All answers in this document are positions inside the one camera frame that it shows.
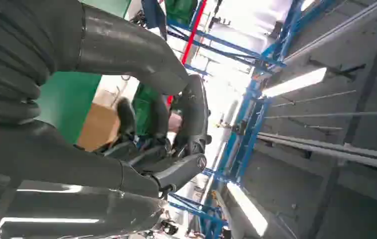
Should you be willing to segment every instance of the metal rod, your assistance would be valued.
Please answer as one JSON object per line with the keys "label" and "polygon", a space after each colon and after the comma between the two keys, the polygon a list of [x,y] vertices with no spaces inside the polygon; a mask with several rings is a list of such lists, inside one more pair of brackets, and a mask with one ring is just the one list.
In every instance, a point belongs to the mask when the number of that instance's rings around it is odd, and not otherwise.
{"label": "metal rod", "polygon": [[320,129],[327,129],[327,130],[341,130],[341,127],[333,127],[333,126],[319,126],[319,125],[305,125],[305,128],[320,128]]}
{"label": "metal rod", "polygon": [[357,147],[351,147],[351,146],[343,146],[343,145],[339,145],[339,144],[320,142],[320,141],[311,140],[311,139],[294,138],[294,137],[276,135],[276,134],[271,134],[271,133],[262,133],[261,132],[261,133],[259,133],[259,135],[283,139],[283,140],[289,140],[289,141],[298,142],[298,143],[304,143],[304,144],[308,144],[308,145],[323,147],[323,148],[337,150],[337,151],[343,151],[343,152],[346,152],[346,153],[360,154],[360,155],[369,156],[369,157],[377,157],[377,151],[376,150],[370,150],[370,149],[365,149],[365,148],[357,148]]}
{"label": "metal rod", "polygon": [[329,114],[313,114],[300,116],[268,116],[266,119],[280,119],[280,118],[315,118],[315,117],[353,117],[353,116],[377,116],[377,111],[373,112],[342,112]]}
{"label": "metal rod", "polygon": [[187,46],[186,46],[186,50],[184,51],[183,58],[181,59],[181,62],[183,64],[186,63],[187,57],[189,56],[191,45],[193,45],[194,37],[196,36],[197,27],[199,26],[200,19],[201,19],[202,15],[203,15],[204,8],[206,7],[206,2],[207,2],[207,0],[202,0],[200,2],[200,7],[199,7],[198,15],[197,15],[197,18],[196,18],[196,20],[194,22],[193,29],[191,30],[190,37],[188,38]]}
{"label": "metal rod", "polygon": [[355,154],[340,152],[340,151],[336,151],[336,150],[332,150],[332,149],[321,148],[321,147],[317,147],[317,146],[292,142],[292,141],[283,140],[283,139],[277,139],[277,138],[273,138],[273,137],[266,137],[266,136],[262,136],[262,135],[259,135],[258,138],[262,139],[262,140],[266,140],[266,141],[271,141],[271,142],[274,142],[274,143],[284,144],[284,145],[288,145],[288,146],[295,147],[295,148],[300,148],[300,149],[304,149],[304,150],[308,150],[308,151],[312,151],[312,152],[316,152],[316,153],[321,153],[321,154],[333,156],[333,157],[336,157],[336,158],[343,158],[343,159],[346,159],[346,160],[349,160],[349,161],[354,161],[354,162],[358,162],[358,163],[377,167],[377,159],[374,159],[374,158],[359,156],[359,155],[355,155]]}
{"label": "metal rod", "polygon": [[289,103],[283,103],[283,104],[279,104],[279,105],[274,105],[274,106],[272,106],[272,108],[273,107],[281,107],[281,106],[285,106],[285,105],[296,105],[297,103],[310,102],[310,101],[315,101],[315,100],[320,100],[320,99],[325,99],[325,98],[330,98],[330,97],[335,97],[335,96],[346,95],[346,94],[350,94],[350,93],[354,93],[354,92],[356,92],[356,90],[339,92],[339,93],[333,93],[333,94],[330,94],[330,95],[319,96],[319,97],[305,99],[305,100],[291,101]]}

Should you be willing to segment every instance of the blue metal beam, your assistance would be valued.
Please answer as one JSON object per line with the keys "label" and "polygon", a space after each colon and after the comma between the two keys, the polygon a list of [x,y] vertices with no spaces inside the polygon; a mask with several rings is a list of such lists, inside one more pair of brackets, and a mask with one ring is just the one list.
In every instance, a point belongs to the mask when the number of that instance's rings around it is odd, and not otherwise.
{"label": "blue metal beam", "polygon": [[[181,23],[178,23],[178,22],[176,22],[176,21],[173,21],[173,20],[171,20],[171,19],[168,19],[167,24],[168,24],[168,26],[172,27],[172,29],[175,29],[174,27],[178,27],[178,28],[181,28],[181,29],[183,29],[183,30],[190,31],[190,28],[189,28],[189,27],[187,27],[187,26],[185,26],[185,25],[183,25],[183,24],[181,24]],[[260,54],[260,53],[257,53],[257,52],[254,52],[254,51],[252,51],[252,50],[249,50],[249,49],[243,48],[243,47],[238,46],[238,45],[236,45],[236,44],[234,44],[234,43],[231,43],[231,42],[229,42],[229,41],[225,41],[225,40],[223,40],[223,39],[221,39],[221,38],[218,38],[218,37],[212,36],[212,35],[210,35],[210,34],[207,34],[207,33],[202,32],[202,31],[199,31],[199,30],[198,30],[198,31],[196,32],[196,34],[199,35],[199,36],[202,36],[202,37],[204,37],[204,38],[210,39],[210,40],[212,40],[212,41],[214,41],[214,42],[217,42],[217,43],[219,43],[219,44],[222,44],[222,45],[224,45],[224,46],[228,46],[228,47],[231,47],[231,48],[233,48],[233,49],[235,49],[235,50],[238,50],[238,51],[241,51],[241,52],[247,53],[247,54],[249,54],[249,55],[251,55],[251,56],[256,57],[256,58],[259,59],[259,60],[263,60],[263,61],[266,61],[266,62],[268,62],[268,63],[274,64],[274,65],[277,65],[277,66],[282,66],[282,67],[285,66],[285,64],[282,63],[282,62],[279,62],[279,61],[276,61],[276,60],[274,60],[274,59],[272,59],[272,58],[269,58],[269,57],[263,56],[263,55]]]}
{"label": "blue metal beam", "polygon": [[241,161],[244,158],[245,152],[247,151],[247,146],[250,141],[250,137],[252,135],[253,129],[256,125],[256,120],[259,117],[257,113],[260,112],[262,109],[263,104],[261,102],[256,102],[254,105],[254,108],[252,110],[251,116],[247,122],[246,130],[244,132],[244,135],[242,135],[241,143],[240,143],[240,148],[237,152],[237,155],[234,158],[234,163],[232,164],[230,175],[233,178],[236,178],[237,173],[240,169],[241,166]]}
{"label": "blue metal beam", "polygon": [[237,177],[237,183],[241,182],[241,178],[244,176],[244,172],[246,171],[246,168],[247,168],[247,166],[249,164],[249,160],[250,160],[250,157],[252,155],[254,145],[257,142],[257,135],[258,135],[258,133],[260,132],[260,130],[262,128],[263,121],[265,120],[265,114],[266,114],[266,112],[268,110],[269,105],[270,105],[270,100],[267,100],[267,99],[262,104],[262,108],[261,108],[261,110],[259,112],[259,116],[258,116],[258,118],[256,120],[256,124],[255,124],[255,126],[254,126],[254,128],[252,130],[251,135],[250,135],[246,151],[244,153],[243,158],[240,161],[240,167],[239,167],[238,173],[236,175],[236,177]]}
{"label": "blue metal beam", "polygon": [[274,60],[283,60],[285,58],[289,45],[291,43],[292,37],[294,36],[294,25],[301,17],[301,5],[304,0],[293,0],[291,7],[289,8],[288,14],[285,19],[285,23],[282,27],[282,31],[275,42],[276,47],[273,55]]}
{"label": "blue metal beam", "polygon": [[227,222],[221,220],[220,218],[212,217],[211,215],[209,215],[209,214],[207,214],[203,211],[193,210],[191,208],[188,208],[188,207],[185,207],[185,206],[182,206],[180,204],[173,203],[173,202],[168,202],[168,204],[173,208],[177,208],[177,209],[180,209],[180,210],[183,210],[183,211],[187,211],[187,212],[189,212],[193,215],[196,215],[196,216],[199,216],[201,218],[210,220],[211,222],[219,222],[219,223],[222,223],[222,225],[224,225],[224,226],[228,225]]}
{"label": "blue metal beam", "polygon": [[192,71],[197,72],[197,73],[199,73],[199,74],[201,74],[201,75],[204,75],[204,76],[208,76],[208,75],[209,75],[209,73],[207,73],[206,71],[203,71],[203,70],[201,70],[201,69],[198,69],[198,68],[196,68],[196,67],[193,67],[193,66],[191,66],[191,65],[189,65],[189,64],[184,64],[184,67],[185,67],[186,69],[192,70]]}
{"label": "blue metal beam", "polygon": [[[181,36],[181,35],[178,35],[178,34],[175,33],[175,32],[171,32],[171,31],[168,31],[168,35],[171,35],[171,36],[176,37],[176,38],[181,39],[181,40],[187,40],[187,39],[188,39],[188,37],[187,37],[186,35]],[[195,45],[195,46],[200,46],[200,47],[205,48],[205,49],[207,49],[207,50],[209,50],[209,51],[215,52],[215,53],[217,53],[217,54],[220,54],[220,55],[226,56],[226,57],[228,57],[228,58],[231,58],[231,59],[233,59],[233,60],[236,60],[236,61],[239,61],[239,62],[241,62],[241,63],[244,63],[244,64],[246,64],[246,65],[248,65],[248,66],[255,66],[255,63],[254,63],[254,62],[250,62],[250,61],[244,60],[244,59],[242,59],[242,58],[240,58],[240,57],[234,56],[233,53],[230,53],[230,52],[224,52],[224,51],[218,50],[218,49],[213,48],[213,47],[211,47],[211,46],[208,46],[208,45],[206,45],[206,44],[200,43],[200,42],[198,42],[198,41],[196,41],[196,40],[193,41],[193,45]],[[272,71],[269,71],[269,70],[267,70],[266,68],[261,68],[261,70],[264,71],[264,72],[267,72],[267,73],[273,74]]]}

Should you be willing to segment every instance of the red pole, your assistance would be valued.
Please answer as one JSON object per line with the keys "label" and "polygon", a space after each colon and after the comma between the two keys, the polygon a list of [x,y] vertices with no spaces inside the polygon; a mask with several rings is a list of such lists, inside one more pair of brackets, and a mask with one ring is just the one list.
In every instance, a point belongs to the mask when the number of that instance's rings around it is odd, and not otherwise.
{"label": "red pole", "polygon": [[183,58],[181,59],[181,62],[183,64],[186,63],[187,57],[189,56],[190,48],[191,48],[191,45],[193,45],[194,37],[196,36],[196,32],[197,32],[197,27],[199,26],[200,18],[203,15],[203,11],[204,11],[204,7],[206,6],[206,2],[207,2],[207,0],[203,0],[201,2],[201,6],[200,6],[200,9],[199,9],[199,14],[197,15],[197,18],[196,18],[196,20],[194,22],[193,29],[191,30],[190,38],[187,41],[186,50],[184,51]]}

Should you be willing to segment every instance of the blue steel frame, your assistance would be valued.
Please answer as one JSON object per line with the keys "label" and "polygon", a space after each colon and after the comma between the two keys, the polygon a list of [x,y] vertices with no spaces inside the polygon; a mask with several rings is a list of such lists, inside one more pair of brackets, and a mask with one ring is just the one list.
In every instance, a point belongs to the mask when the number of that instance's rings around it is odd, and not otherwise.
{"label": "blue steel frame", "polygon": [[[273,60],[282,61],[287,55],[288,48],[295,34],[302,30],[305,26],[307,26],[308,23],[316,19],[319,15],[321,15],[321,13],[323,13],[328,7],[330,7],[335,2],[335,0],[322,0],[313,9],[308,10],[303,16],[301,16],[301,5],[303,1],[304,0],[293,0],[287,15],[287,19],[285,20],[285,24],[283,25],[280,37],[274,44],[270,45],[261,54],[262,57],[268,57],[270,54],[273,54]],[[257,75],[261,75],[264,72],[269,72],[274,66],[276,65],[268,67],[267,71],[263,71],[260,68],[256,68],[258,72],[256,74],[253,74],[253,79],[256,78]],[[260,127],[263,124],[263,119],[261,119],[261,121],[256,121],[259,120],[261,117],[255,119],[255,114],[258,113],[258,108],[255,107],[252,110],[253,114],[251,112],[246,112],[252,100],[249,92],[252,90],[252,88],[254,88],[255,85],[258,85],[258,83],[252,80],[243,98],[240,110],[234,122],[236,125],[240,124],[243,120],[245,120],[246,115],[251,115],[252,119],[248,121],[248,126],[246,128],[245,133],[245,135],[250,135],[250,137],[243,137],[240,143],[239,141],[241,135],[237,135],[233,132],[224,149],[222,159],[217,169],[218,172],[225,174],[225,167],[228,165],[228,161],[232,160],[232,155],[235,154],[234,162],[232,163],[234,168],[231,168],[229,173],[232,178],[236,178],[237,182],[240,182],[241,177],[244,175],[245,168],[248,165],[249,157],[254,147],[254,142],[256,141],[256,135],[260,131]],[[261,116],[263,116],[266,113],[268,104],[269,100],[264,102],[264,107],[262,108],[263,111],[261,111],[260,113]],[[253,122],[255,122],[256,124],[253,128],[251,128],[250,126],[253,124]],[[216,187],[217,183],[214,182],[212,184],[212,188],[216,189]]]}
{"label": "blue steel frame", "polygon": [[[291,41],[295,34],[301,31],[306,25],[308,25],[311,21],[316,19],[319,15],[321,15],[321,13],[323,13],[328,7],[330,7],[335,2],[335,0],[321,0],[320,3],[318,3],[313,9],[308,10],[303,15],[301,12],[301,5],[303,1],[304,0],[293,0],[279,38],[274,44],[270,45],[262,54],[253,52],[249,49],[243,48],[223,39],[214,37],[202,31],[197,31],[196,34],[204,38],[210,39],[214,42],[217,42],[219,44],[243,52],[246,55],[224,52],[198,41],[194,41],[193,44],[199,47],[206,48],[212,52],[224,55],[231,59],[237,60],[244,64],[255,66],[255,74],[253,74],[252,79],[255,79],[258,75],[264,74],[265,72],[272,73],[273,67],[285,66],[285,64],[282,61],[287,55]],[[169,28],[171,28],[174,31],[168,31],[169,35],[172,35],[185,41],[188,40],[189,36],[184,34],[180,29],[191,31],[192,25],[185,26],[170,19],[167,20],[167,24]],[[270,65],[257,65],[257,60],[262,61],[263,63],[268,63]],[[202,75],[208,74],[206,71],[194,68],[190,65],[185,65],[185,67]],[[249,158],[253,151],[253,147],[257,140],[256,135],[261,130],[264,121],[264,116],[270,104],[270,99],[264,98],[259,100],[259,97],[261,96],[259,86],[260,83],[256,80],[252,80],[250,82],[249,86],[247,87],[246,93],[243,97],[243,101],[241,103],[239,112],[236,116],[236,120],[234,122],[235,125],[239,125],[242,121],[247,122],[247,127],[244,135],[238,135],[236,132],[232,132],[228,140],[228,143],[224,149],[222,159],[218,165],[217,171],[214,172],[210,169],[205,169],[203,172],[203,174],[212,177],[212,179],[216,179],[212,183],[212,189],[217,188],[218,181],[227,183],[232,181],[232,179],[235,179],[238,185],[241,182],[241,178],[244,175],[245,169],[249,162]],[[229,172],[226,172],[225,167],[228,165],[228,161],[232,158],[234,158],[234,162],[232,163],[233,166],[230,168]],[[170,202],[171,206],[181,210],[188,211],[189,213],[201,217],[203,233],[206,235],[207,239],[217,239],[219,237],[222,227],[224,225],[227,225],[227,222],[222,221],[220,219],[221,212],[219,210],[214,210],[213,207],[208,206],[210,205],[210,202],[212,200],[210,196],[206,199],[206,205],[202,205],[198,202],[194,202],[193,200],[189,200],[175,194],[170,195],[185,205],[182,206]],[[216,218],[209,215],[211,211],[214,214],[218,214],[219,217]],[[208,227],[205,227],[204,220],[210,221]]]}
{"label": "blue steel frame", "polygon": [[222,212],[220,207],[206,206],[173,193],[169,194],[169,196],[175,198],[182,204],[168,202],[171,207],[199,216],[203,224],[202,233],[206,236],[206,239],[218,239],[221,235],[222,227],[228,225],[227,221],[221,219]]}

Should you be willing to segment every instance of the metal pipe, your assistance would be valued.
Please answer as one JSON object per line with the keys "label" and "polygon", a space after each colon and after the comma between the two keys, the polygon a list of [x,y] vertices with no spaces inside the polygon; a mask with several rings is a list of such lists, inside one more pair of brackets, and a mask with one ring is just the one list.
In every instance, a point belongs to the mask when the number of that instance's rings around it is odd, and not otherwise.
{"label": "metal pipe", "polygon": [[310,140],[310,139],[294,138],[294,137],[276,135],[276,134],[271,134],[271,133],[262,133],[261,132],[261,133],[259,133],[259,135],[283,139],[283,140],[289,140],[289,141],[298,142],[298,143],[309,144],[309,145],[333,149],[333,150],[339,150],[339,151],[343,151],[343,152],[347,152],[347,153],[354,153],[354,154],[360,154],[360,155],[364,155],[364,156],[377,157],[377,151],[376,150],[370,150],[370,149],[365,149],[365,148],[356,148],[356,147],[351,147],[351,146],[346,147],[346,146],[342,146],[342,145],[339,145],[339,144],[320,142],[320,141]]}
{"label": "metal pipe", "polygon": [[333,127],[333,126],[305,125],[304,127],[305,128],[327,129],[327,130],[342,130],[341,127]]}
{"label": "metal pipe", "polygon": [[333,157],[336,157],[336,158],[343,158],[343,159],[346,159],[348,161],[354,161],[354,162],[370,165],[370,166],[373,166],[373,167],[377,167],[377,159],[374,159],[374,158],[369,158],[369,157],[359,156],[359,155],[355,155],[355,154],[340,152],[340,151],[336,151],[336,150],[332,150],[332,149],[321,148],[321,147],[307,145],[307,144],[303,144],[303,143],[291,142],[291,141],[288,141],[288,140],[277,139],[277,138],[273,138],[273,137],[266,137],[266,136],[262,136],[262,135],[259,135],[258,138],[262,139],[262,140],[266,140],[266,141],[284,144],[284,145],[295,147],[295,148],[300,148],[300,149],[304,149],[304,150],[308,150],[308,151],[312,151],[312,152],[316,152],[316,153],[321,153],[321,154],[324,154],[324,155],[333,156]]}
{"label": "metal pipe", "polygon": [[281,118],[315,118],[315,117],[353,117],[353,116],[377,116],[377,111],[372,112],[342,112],[329,114],[312,114],[299,116],[268,116],[265,119],[281,119]]}
{"label": "metal pipe", "polygon": [[[289,55],[285,60],[284,63],[286,65],[293,64],[296,59],[302,57],[306,54],[309,54],[310,51],[313,49],[332,41],[334,38],[341,36],[346,32],[353,31],[358,27],[365,25],[366,23],[372,21],[373,19],[377,18],[377,2],[373,3],[369,7],[363,9],[359,13],[355,14],[354,16],[350,17],[345,22],[339,24],[338,26],[334,27],[332,30],[326,32],[322,36],[318,37],[314,41],[310,42],[309,44],[305,45],[301,49],[297,50],[293,54]],[[278,72],[282,68],[274,66],[271,68],[273,72]],[[258,77],[259,80],[265,79],[269,77],[268,74],[261,75]]]}
{"label": "metal pipe", "polygon": [[191,45],[193,45],[194,37],[196,36],[197,27],[199,26],[200,19],[203,15],[204,8],[206,7],[207,0],[202,0],[200,3],[198,15],[193,25],[193,29],[191,30],[190,38],[187,41],[186,50],[184,51],[183,58],[181,59],[181,63],[185,64],[187,61],[187,57],[189,56],[189,52],[191,49]]}
{"label": "metal pipe", "polygon": [[297,103],[310,102],[310,101],[320,100],[320,99],[325,99],[325,98],[330,98],[330,97],[334,97],[334,96],[346,95],[346,94],[350,94],[350,93],[354,93],[354,92],[356,92],[356,90],[339,92],[339,93],[334,93],[334,94],[325,95],[325,96],[319,96],[319,97],[305,99],[305,100],[291,101],[289,103],[283,103],[283,104],[279,104],[279,105],[274,105],[274,106],[272,106],[272,108],[273,107],[281,107],[281,106],[285,106],[285,105],[296,105]]}

